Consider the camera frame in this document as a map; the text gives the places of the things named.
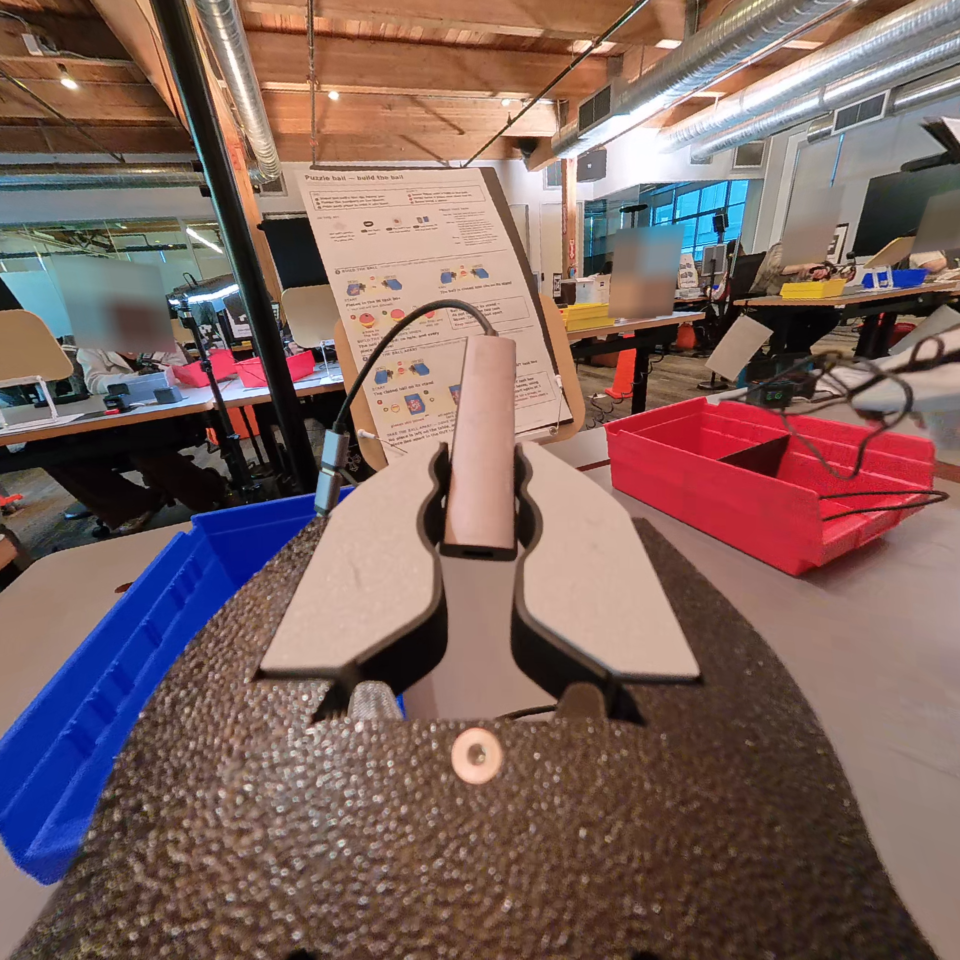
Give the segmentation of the black monitor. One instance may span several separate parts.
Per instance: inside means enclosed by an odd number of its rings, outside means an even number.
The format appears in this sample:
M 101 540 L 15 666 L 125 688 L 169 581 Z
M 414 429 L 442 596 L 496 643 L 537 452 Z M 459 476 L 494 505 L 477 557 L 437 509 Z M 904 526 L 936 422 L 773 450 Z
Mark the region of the black monitor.
M 958 165 L 872 177 L 849 252 L 856 258 L 877 254 L 888 243 L 918 229 L 932 197 L 958 189 Z

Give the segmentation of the blue plastic bin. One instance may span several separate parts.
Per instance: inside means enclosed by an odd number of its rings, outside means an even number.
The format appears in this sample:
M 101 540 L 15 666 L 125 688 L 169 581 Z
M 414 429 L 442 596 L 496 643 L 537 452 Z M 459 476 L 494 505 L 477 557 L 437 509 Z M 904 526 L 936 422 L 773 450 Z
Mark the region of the blue plastic bin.
M 178 534 L 2 738 L 2 841 L 43 885 L 75 858 L 138 716 L 195 635 L 315 518 L 312 495 Z

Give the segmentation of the white office desk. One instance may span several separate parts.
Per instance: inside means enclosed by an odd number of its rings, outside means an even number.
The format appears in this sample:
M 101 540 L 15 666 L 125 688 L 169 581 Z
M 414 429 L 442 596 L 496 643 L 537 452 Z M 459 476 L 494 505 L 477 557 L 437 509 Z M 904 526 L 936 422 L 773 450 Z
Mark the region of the white office desk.
M 344 381 L 339 368 L 332 367 L 332 374 L 315 371 L 314 375 L 294 382 L 294 392 L 299 399 L 319 394 L 342 392 Z M 99 411 L 84 414 L 59 415 L 34 424 L 6 426 L 1 431 L 2 448 L 26 445 L 31 442 L 75 436 L 91 431 L 116 427 L 136 426 L 162 422 L 186 416 L 215 412 L 217 404 L 210 388 L 187 389 L 184 399 L 173 404 L 153 402 L 121 413 Z M 245 388 L 238 379 L 231 379 L 221 388 L 222 403 L 226 409 L 258 405 L 272 401 L 269 388 Z

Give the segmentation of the beige and black display board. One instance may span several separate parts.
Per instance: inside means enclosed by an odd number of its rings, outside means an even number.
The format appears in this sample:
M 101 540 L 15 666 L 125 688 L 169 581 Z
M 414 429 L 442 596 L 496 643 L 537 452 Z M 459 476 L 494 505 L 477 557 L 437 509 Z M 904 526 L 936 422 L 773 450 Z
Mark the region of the beige and black display board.
M 259 229 L 270 248 L 294 342 L 315 349 L 332 341 L 339 310 L 306 214 L 266 216 Z

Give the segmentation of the silver ventilation duct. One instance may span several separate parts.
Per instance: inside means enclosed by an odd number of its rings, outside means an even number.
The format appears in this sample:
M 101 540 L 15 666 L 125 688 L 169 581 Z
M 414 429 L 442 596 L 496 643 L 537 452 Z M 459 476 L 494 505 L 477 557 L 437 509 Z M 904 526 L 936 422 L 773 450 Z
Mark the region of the silver ventilation duct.
M 578 107 L 551 140 L 551 157 L 568 160 L 640 124 L 772 44 L 816 26 L 844 1 L 746 1 L 726 9 L 647 72 L 610 80 Z
M 282 162 L 262 99 L 236 1 L 195 1 L 198 21 L 233 104 L 238 128 L 246 140 L 260 184 L 279 180 Z
M 673 126 L 654 139 L 662 153 L 732 129 L 803 94 L 877 66 L 920 42 L 941 41 L 958 30 L 957 1 L 916 1 L 770 74 Z

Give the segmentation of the white sign card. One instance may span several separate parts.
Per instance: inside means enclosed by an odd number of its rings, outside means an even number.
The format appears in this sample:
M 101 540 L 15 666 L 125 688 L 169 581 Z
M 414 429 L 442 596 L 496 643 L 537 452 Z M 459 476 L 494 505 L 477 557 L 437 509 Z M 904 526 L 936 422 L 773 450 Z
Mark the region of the white sign card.
M 755 318 L 745 314 L 738 316 L 706 359 L 706 368 L 731 383 L 737 382 L 773 333 L 772 328 Z

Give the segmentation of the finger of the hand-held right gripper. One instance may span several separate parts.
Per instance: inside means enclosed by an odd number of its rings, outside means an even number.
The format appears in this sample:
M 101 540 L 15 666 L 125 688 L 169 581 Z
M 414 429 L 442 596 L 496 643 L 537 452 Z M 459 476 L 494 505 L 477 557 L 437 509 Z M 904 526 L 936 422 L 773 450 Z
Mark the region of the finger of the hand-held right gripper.
M 957 363 L 959 313 L 942 305 L 895 343 L 889 352 L 889 374 L 904 376 L 927 373 Z
M 927 369 L 876 375 L 856 390 L 850 405 L 871 414 L 936 414 L 959 412 L 959 370 Z

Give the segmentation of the red plastic bin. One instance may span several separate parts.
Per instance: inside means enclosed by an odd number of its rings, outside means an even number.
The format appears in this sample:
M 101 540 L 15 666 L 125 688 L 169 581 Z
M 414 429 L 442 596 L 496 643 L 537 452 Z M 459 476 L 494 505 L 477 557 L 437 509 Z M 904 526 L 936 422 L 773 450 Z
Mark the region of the red plastic bin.
M 800 576 L 936 501 L 929 438 L 699 397 L 606 425 L 612 486 Z

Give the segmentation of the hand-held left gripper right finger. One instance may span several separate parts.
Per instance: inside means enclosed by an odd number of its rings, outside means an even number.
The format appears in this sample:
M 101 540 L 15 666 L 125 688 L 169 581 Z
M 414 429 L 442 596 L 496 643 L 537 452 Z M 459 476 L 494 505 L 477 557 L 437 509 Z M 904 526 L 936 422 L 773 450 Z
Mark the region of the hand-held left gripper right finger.
M 586 683 L 613 706 L 632 685 L 690 684 L 701 668 L 634 520 L 582 471 L 538 444 L 515 451 L 511 654 L 561 699 Z

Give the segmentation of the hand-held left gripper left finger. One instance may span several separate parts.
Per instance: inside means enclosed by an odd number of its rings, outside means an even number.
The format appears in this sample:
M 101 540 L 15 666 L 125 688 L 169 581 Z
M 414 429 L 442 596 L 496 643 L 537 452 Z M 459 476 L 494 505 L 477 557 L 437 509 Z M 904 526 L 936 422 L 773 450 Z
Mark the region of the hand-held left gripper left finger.
M 438 543 L 450 479 L 442 441 L 400 457 L 331 512 L 258 672 L 362 682 L 402 695 L 442 660 L 448 605 Z

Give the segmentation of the wooden office desk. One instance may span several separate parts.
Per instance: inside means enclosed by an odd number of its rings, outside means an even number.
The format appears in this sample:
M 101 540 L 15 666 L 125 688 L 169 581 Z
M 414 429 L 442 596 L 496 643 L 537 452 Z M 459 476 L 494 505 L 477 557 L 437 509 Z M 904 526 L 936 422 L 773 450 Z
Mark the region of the wooden office desk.
M 608 326 L 567 331 L 567 340 L 576 364 L 585 363 L 599 355 L 634 353 L 630 413 L 636 415 L 646 410 L 654 352 L 673 343 L 681 324 L 700 322 L 705 317 L 704 311 L 691 311 L 656 318 L 622 320 Z
M 824 298 L 746 297 L 736 300 L 734 305 L 749 313 L 828 309 L 837 315 L 839 323 L 864 319 L 866 326 L 860 334 L 855 355 L 876 359 L 886 355 L 892 346 L 897 318 L 929 316 L 939 306 L 957 302 L 958 295 L 959 280 L 953 278 L 904 288 L 865 289 L 852 285 L 840 295 Z

